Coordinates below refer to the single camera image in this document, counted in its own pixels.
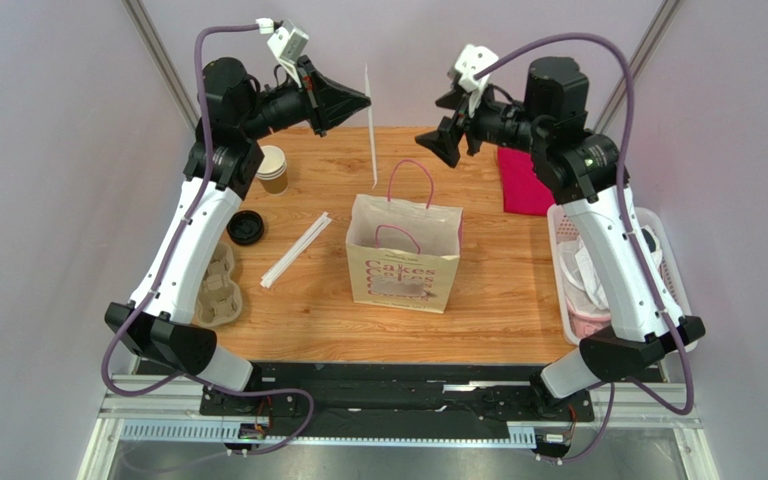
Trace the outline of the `beige Cakes paper bag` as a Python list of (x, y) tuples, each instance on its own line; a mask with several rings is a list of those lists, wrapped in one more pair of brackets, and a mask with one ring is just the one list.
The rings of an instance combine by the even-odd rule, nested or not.
[[(421, 202), (398, 199), (399, 167), (413, 164), (429, 189)], [(442, 314), (461, 258), (463, 209), (436, 205), (426, 167), (405, 159), (393, 169), (385, 196), (355, 197), (345, 246), (353, 301)]]

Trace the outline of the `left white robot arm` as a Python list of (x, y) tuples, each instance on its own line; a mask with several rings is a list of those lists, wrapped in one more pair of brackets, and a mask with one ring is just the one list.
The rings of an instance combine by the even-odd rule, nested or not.
[(179, 205), (160, 250), (125, 303), (105, 322), (132, 354), (208, 385), (242, 391), (253, 365), (194, 324), (196, 300), (222, 233), (255, 182), (264, 159), (259, 140), (306, 122), (323, 136), (371, 104), (364, 93), (319, 72), (307, 56), (275, 88), (262, 88), (235, 58), (201, 70), (207, 111), (184, 168)]

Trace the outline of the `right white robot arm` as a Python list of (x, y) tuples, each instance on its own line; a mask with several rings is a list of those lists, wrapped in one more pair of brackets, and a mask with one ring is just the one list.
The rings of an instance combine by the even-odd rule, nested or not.
[(632, 215), (632, 192), (620, 151), (586, 125), (587, 77), (569, 57), (543, 57), (530, 65), (524, 99), (498, 101), (480, 71), (494, 60), (466, 49), (450, 70), (449, 110), (419, 145), (447, 165), (489, 143), (530, 155), (538, 180), (576, 226), (606, 294), (607, 327), (547, 365), (531, 385), (554, 404), (592, 385), (635, 375), (667, 354), (699, 340), (703, 321), (682, 312), (665, 289)]

